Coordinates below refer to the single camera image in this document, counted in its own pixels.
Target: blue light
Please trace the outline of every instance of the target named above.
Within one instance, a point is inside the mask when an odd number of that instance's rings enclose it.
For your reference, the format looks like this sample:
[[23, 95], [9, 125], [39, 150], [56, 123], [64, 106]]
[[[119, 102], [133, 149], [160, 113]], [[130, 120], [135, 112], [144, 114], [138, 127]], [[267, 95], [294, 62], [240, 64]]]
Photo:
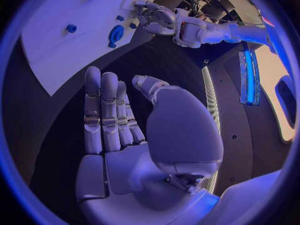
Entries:
[[245, 60], [247, 64], [247, 101], [248, 103], [254, 103], [254, 71], [253, 71], [253, 61], [250, 51], [245, 51]]

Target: robotic arm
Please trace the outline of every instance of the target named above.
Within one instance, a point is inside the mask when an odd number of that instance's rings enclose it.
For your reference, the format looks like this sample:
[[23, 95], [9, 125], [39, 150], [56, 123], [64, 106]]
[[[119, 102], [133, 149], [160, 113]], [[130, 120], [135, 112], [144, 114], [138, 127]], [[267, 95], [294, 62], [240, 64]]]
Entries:
[[149, 1], [135, 3], [136, 17], [143, 28], [152, 34], [173, 36], [182, 46], [199, 48], [201, 44], [217, 44], [221, 41], [241, 41], [272, 47], [267, 31], [257, 26], [238, 25], [233, 22], [215, 24], [200, 18], [189, 17], [189, 11], [176, 8], [174, 12]]

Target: blue led light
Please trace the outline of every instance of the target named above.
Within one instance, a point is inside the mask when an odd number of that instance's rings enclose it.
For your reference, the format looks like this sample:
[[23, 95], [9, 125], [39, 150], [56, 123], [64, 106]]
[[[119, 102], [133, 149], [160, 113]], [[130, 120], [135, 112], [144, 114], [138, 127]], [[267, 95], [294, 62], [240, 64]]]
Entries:
[[247, 64], [247, 101], [248, 103], [254, 103], [254, 71], [253, 71], [253, 60], [250, 51], [245, 51], [245, 60]]

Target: blue toy piece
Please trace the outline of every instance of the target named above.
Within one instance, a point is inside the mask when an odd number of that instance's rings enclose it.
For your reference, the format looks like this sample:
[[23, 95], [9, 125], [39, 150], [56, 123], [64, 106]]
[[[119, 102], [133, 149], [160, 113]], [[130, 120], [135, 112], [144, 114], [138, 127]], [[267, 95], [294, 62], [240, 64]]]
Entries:
[[116, 42], [119, 41], [124, 35], [124, 27], [121, 25], [115, 26], [109, 34], [109, 44], [108, 46], [110, 48], [115, 48], [116, 47]]
[[132, 23], [129, 24], [129, 27], [130, 27], [131, 29], [136, 29], [136, 28], [137, 28], [137, 25], [134, 24], [134, 23], [132, 22]]
[[69, 24], [68, 26], [66, 26], [66, 29], [67, 29], [68, 32], [73, 34], [73, 33], [76, 32], [77, 26], [74, 25], [74, 24]]
[[124, 17], [120, 16], [120, 15], [116, 16], [116, 19], [119, 20], [119, 21], [124, 21]]

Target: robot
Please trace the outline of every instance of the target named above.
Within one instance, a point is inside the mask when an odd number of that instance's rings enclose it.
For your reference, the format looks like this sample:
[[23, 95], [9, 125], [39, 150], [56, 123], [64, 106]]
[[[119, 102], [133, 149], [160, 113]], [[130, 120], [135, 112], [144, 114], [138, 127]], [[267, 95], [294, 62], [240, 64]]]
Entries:
[[[172, 36], [179, 46], [198, 48], [224, 40], [272, 48], [263, 28], [214, 24], [188, 17], [183, 9], [172, 12], [148, 1], [137, 1], [135, 7], [143, 29]], [[222, 199], [201, 187], [204, 179], [220, 168], [223, 143], [211, 114], [196, 97], [155, 77], [134, 76], [132, 86], [153, 105], [146, 140], [130, 106], [126, 86], [129, 84], [118, 81], [112, 72], [101, 74], [93, 66], [86, 71], [87, 155], [79, 165], [76, 197], [91, 224], [212, 224], [216, 220], [208, 221], [206, 216], [214, 209], [221, 217], [228, 194], [242, 196], [245, 205], [241, 207], [245, 209], [252, 204], [247, 182], [242, 188], [229, 189]], [[271, 176], [268, 185], [276, 175]], [[258, 184], [260, 180], [255, 178], [254, 182]], [[251, 187], [260, 194], [257, 186]]]

